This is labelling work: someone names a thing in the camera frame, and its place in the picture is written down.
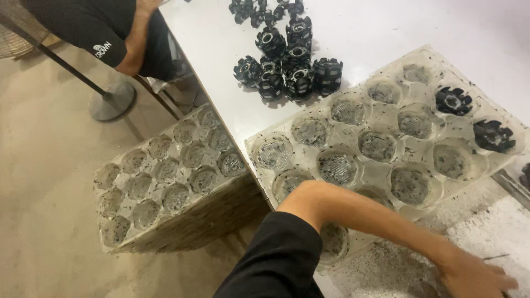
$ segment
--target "black t-shirt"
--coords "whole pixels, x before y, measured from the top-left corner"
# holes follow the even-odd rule
[[[116,67],[127,48],[136,0],[23,0],[35,18],[60,39]],[[175,74],[167,25],[159,10],[149,21],[141,76],[169,81]]]
[[[322,238],[301,218],[273,212],[214,298],[323,297],[313,279]]]

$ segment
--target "printed logo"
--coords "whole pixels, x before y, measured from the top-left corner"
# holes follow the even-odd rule
[[[103,55],[105,55],[105,53],[110,49],[110,42],[105,42],[102,46],[100,45],[95,45],[94,46],[94,50],[96,50],[96,57],[97,58],[101,58],[103,57]]]

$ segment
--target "man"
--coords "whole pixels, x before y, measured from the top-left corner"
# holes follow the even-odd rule
[[[175,44],[158,10],[160,2],[22,0],[51,33],[117,71],[170,81],[183,70],[175,61]]]
[[[454,298],[502,298],[517,287],[502,268],[485,264],[447,239],[415,226],[366,197],[322,181],[305,181],[262,222],[245,255],[214,298],[322,297],[313,273],[324,222],[373,234],[425,255]]]

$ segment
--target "standing fan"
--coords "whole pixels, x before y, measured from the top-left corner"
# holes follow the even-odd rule
[[[97,92],[89,105],[94,120],[112,122],[131,111],[137,93],[130,83],[116,84],[109,92],[104,91],[43,46],[41,42],[47,35],[48,31],[21,5],[20,0],[0,0],[0,58],[17,57],[38,48]]]

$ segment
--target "concrete floor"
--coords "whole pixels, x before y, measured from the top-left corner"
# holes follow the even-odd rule
[[[73,46],[54,52],[103,88],[120,76]],[[130,81],[140,92],[130,119],[144,138],[175,123]],[[44,55],[0,60],[0,296],[211,297],[244,252],[234,235],[190,252],[101,252],[92,173],[139,140],[123,120],[93,121],[93,94]],[[246,243],[259,222],[240,231]]]

